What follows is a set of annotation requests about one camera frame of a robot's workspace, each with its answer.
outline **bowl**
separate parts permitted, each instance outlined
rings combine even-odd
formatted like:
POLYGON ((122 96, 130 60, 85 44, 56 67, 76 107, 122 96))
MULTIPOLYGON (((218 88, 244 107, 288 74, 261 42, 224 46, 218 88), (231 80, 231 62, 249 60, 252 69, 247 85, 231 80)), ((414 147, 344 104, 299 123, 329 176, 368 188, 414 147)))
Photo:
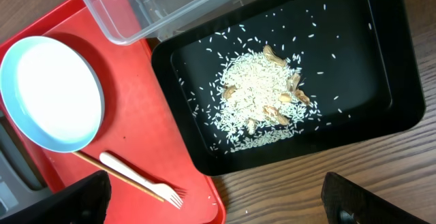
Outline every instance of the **bowl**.
POLYGON ((84 148, 103 121, 103 90, 94 70, 49 37, 26 37, 11 46, 0 66, 0 92, 16 126, 58 153, 84 148))

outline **plastic container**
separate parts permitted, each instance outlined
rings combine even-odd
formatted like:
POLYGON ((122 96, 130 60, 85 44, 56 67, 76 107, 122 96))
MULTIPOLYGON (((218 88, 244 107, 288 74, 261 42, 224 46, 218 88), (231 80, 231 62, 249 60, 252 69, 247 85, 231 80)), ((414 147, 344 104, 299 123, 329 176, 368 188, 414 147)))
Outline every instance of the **plastic container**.
POLYGON ((152 65, 194 165, 211 176, 398 133, 426 109, 403 0, 258 0, 162 42, 152 65), (263 145, 258 138, 268 136, 243 129, 248 140, 232 143, 208 117, 222 109, 208 83, 223 87, 225 60, 262 52, 266 42, 301 68, 300 89, 317 112, 288 127, 291 138, 263 145))
POLYGON ((128 0, 140 23, 139 31, 132 31, 125 20, 120 20, 127 9, 117 7, 119 0, 83 1, 111 42, 129 45, 143 37, 167 39, 203 23, 211 12, 221 15, 253 0, 128 0))

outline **clear plastic container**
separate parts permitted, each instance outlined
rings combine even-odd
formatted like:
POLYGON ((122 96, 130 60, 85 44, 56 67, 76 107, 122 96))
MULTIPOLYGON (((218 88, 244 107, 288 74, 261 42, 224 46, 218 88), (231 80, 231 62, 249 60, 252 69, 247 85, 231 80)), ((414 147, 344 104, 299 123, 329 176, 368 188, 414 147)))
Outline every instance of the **clear plastic container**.
POLYGON ((253 0, 84 0, 104 35, 113 43, 128 45, 143 37, 165 40, 206 20, 253 0), (123 17, 136 19, 126 26, 123 17))

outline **black tray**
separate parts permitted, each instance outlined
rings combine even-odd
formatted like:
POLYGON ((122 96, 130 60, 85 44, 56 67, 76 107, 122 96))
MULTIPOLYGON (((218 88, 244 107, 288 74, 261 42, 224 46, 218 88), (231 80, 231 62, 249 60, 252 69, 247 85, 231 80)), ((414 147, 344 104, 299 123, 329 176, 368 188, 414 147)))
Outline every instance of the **black tray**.
POLYGON ((403 0, 257 0, 161 43, 152 65, 194 165, 211 176, 403 131, 425 113, 403 0), (227 39, 215 32, 226 32, 227 39), (217 142, 225 142, 225 134, 204 125, 205 114, 194 118, 192 112, 197 104, 206 108, 219 103, 218 97, 212 101, 208 85, 222 69, 217 51, 235 57, 234 51, 243 51, 237 37, 254 36, 261 43, 248 42, 244 52, 260 52, 268 41, 280 57, 302 56, 302 90, 317 95, 322 121, 299 123, 305 130, 290 139, 224 154, 230 145, 217 142), (193 98, 191 91, 195 102, 187 101, 193 98), (214 143, 219 150, 210 150, 214 143))

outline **black object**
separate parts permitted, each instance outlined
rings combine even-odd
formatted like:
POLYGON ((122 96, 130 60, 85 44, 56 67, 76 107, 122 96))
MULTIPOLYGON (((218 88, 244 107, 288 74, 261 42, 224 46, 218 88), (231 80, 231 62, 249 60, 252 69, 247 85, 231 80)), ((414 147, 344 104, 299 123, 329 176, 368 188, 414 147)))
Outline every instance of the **black object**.
POLYGON ((0 221, 0 224, 104 223, 110 200, 109 175, 100 170, 0 221))
POLYGON ((153 52, 152 65, 194 165, 212 176, 403 131, 425 113, 403 0, 257 0, 161 43, 153 52), (227 39, 215 32, 225 32, 227 39), (254 36, 261 43, 247 42, 254 36), (245 48, 237 37, 247 43, 245 48), (217 52, 229 58, 247 48, 260 52, 265 41, 277 44, 273 48, 283 58, 304 51, 299 65, 306 78, 302 89, 317 95, 322 121, 299 123, 305 131, 293 138, 224 154, 230 151, 225 133, 204 125, 206 114, 199 112, 194 118, 192 112, 196 104, 204 109, 218 106, 219 97, 214 102, 208 89, 223 69, 217 52), (219 150, 209 149, 214 143, 219 150))
POLYGON ((427 224, 333 172, 324 179, 321 198, 330 224, 427 224))

